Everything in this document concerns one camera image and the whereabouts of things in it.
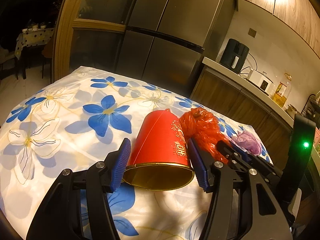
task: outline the dish rack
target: dish rack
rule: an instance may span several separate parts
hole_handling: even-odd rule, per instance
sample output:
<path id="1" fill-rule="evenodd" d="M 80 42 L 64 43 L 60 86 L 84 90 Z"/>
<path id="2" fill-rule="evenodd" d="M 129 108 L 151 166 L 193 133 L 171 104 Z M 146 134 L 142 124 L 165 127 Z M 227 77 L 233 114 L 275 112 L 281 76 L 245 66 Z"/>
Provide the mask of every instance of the dish rack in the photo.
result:
<path id="1" fill-rule="evenodd" d="M 320 128 L 320 103 L 316 101 L 316 95 L 311 94 L 304 105 L 301 115 L 316 123 Z"/>

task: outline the power cord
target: power cord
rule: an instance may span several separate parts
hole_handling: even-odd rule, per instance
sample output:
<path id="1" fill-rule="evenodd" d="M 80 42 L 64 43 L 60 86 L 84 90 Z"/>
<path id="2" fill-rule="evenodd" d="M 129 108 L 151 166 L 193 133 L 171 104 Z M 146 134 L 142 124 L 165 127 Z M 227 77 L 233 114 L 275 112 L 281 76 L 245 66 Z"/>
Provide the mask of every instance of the power cord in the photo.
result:
<path id="1" fill-rule="evenodd" d="M 248 52 L 248 54 L 254 59 L 254 62 L 256 63 L 256 71 L 258 71 L 258 64 L 257 64 L 257 62 L 256 62 L 256 59 L 254 58 L 254 56 L 252 56 L 252 55 L 250 54 L 250 52 Z"/>
<path id="2" fill-rule="evenodd" d="M 256 61 L 256 59 L 254 58 L 254 56 L 252 56 L 251 54 L 250 54 L 250 56 L 254 59 L 254 62 L 256 63 L 256 71 L 257 71 L 257 70 L 258 70 L 257 61 Z M 247 68 L 249 68 L 249 67 L 245 67 L 244 69 L 242 69 L 242 70 L 240 71 L 239 75 L 241 76 L 241 74 L 249 74 L 249 73 L 242 73 L 242 71 L 244 71 L 244 70 L 247 69 Z"/>

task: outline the wooden door frame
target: wooden door frame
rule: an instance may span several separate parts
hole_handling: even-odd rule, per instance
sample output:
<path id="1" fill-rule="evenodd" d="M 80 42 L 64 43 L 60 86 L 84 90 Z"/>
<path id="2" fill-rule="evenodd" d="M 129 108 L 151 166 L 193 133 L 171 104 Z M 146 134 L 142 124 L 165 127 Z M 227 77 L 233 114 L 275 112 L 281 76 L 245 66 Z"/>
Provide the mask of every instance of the wooden door frame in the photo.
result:
<path id="1" fill-rule="evenodd" d="M 62 1 L 53 42 L 52 71 L 54 81 L 69 74 L 74 29 L 125 32 L 126 25 L 77 18 L 81 1 Z"/>

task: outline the polka dot tablecloth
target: polka dot tablecloth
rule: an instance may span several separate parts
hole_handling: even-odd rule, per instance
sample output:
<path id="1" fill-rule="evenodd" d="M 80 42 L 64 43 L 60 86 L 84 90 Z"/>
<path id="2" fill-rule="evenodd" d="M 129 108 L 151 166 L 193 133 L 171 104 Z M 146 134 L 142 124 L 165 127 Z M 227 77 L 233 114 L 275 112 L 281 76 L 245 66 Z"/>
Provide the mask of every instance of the polka dot tablecloth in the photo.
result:
<path id="1" fill-rule="evenodd" d="M 27 31 L 20 33 L 17 38 L 17 45 L 15 55 L 20 59 L 23 47 L 32 47 L 37 45 L 44 45 L 49 42 L 54 33 L 54 28 L 38 29 L 36 31 Z"/>

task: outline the red plastic bag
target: red plastic bag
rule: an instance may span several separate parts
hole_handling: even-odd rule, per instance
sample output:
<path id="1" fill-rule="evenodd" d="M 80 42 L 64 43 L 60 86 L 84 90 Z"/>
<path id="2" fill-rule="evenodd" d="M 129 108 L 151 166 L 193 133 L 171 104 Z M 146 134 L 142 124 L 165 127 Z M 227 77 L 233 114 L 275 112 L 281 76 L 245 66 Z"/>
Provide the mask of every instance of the red plastic bag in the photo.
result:
<path id="1" fill-rule="evenodd" d="M 192 108 L 189 112 L 184 113 L 179 121 L 186 141 L 191 137 L 195 138 L 199 147 L 211 153 L 216 161 L 228 163 L 228 160 L 217 151 L 216 144 L 220 140 L 229 146 L 230 143 L 220 132 L 219 121 L 212 113 L 202 107 Z"/>

